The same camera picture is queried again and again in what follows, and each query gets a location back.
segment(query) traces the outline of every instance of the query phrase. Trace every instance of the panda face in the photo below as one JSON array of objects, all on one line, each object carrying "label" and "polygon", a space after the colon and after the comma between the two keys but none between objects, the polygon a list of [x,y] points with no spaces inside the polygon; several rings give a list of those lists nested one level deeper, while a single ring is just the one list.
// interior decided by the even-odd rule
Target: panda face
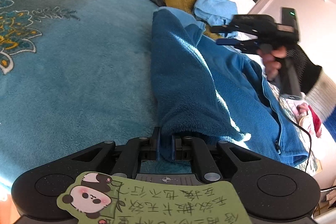
[{"label": "panda face", "polygon": [[75,186],[70,191],[71,205],[82,213],[96,213],[112,202],[110,197],[86,186]]}]

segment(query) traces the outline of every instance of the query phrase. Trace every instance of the teal blanket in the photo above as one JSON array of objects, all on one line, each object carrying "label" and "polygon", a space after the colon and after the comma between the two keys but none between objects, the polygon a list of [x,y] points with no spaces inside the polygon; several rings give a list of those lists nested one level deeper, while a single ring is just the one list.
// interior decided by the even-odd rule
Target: teal blanket
[{"label": "teal blanket", "polygon": [[150,136],[150,0],[0,0],[0,188],[104,140]]}]

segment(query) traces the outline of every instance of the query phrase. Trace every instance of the knitted cuff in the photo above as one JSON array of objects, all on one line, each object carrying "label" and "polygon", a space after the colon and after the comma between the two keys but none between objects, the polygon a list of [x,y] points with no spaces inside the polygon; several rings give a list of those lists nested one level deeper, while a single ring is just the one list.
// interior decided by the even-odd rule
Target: knitted cuff
[{"label": "knitted cuff", "polygon": [[306,94],[305,99],[324,122],[336,106],[336,84],[322,70],[316,84]]}]

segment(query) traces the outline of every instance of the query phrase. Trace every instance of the blue fleece jacket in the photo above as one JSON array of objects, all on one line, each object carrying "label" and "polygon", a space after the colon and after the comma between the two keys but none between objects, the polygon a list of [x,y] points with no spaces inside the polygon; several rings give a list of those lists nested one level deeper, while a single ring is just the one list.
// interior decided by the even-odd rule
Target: blue fleece jacket
[{"label": "blue fleece jacket", "polygon": [[176,134],[192,131],[207,143],[225,139],[290,166],[306,160],[260,66],[203,31],[183,11],[154,13],[151,78],[163,157],[174,158]]}]

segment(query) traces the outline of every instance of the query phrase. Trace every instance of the zipper pull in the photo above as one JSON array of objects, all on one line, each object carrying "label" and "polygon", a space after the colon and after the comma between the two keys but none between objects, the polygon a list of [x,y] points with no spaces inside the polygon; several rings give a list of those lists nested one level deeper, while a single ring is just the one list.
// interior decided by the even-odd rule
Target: zipper pull
[{"label": "zipper pull", "polygon": [[280,146],[279,146],[279,144],[278,144],[278,141],[275,141],[275,146],[276,146],[276,149],[277,149],[278,154],[280,155],[280,154],[281,154],[281,151],[280,151]]}]

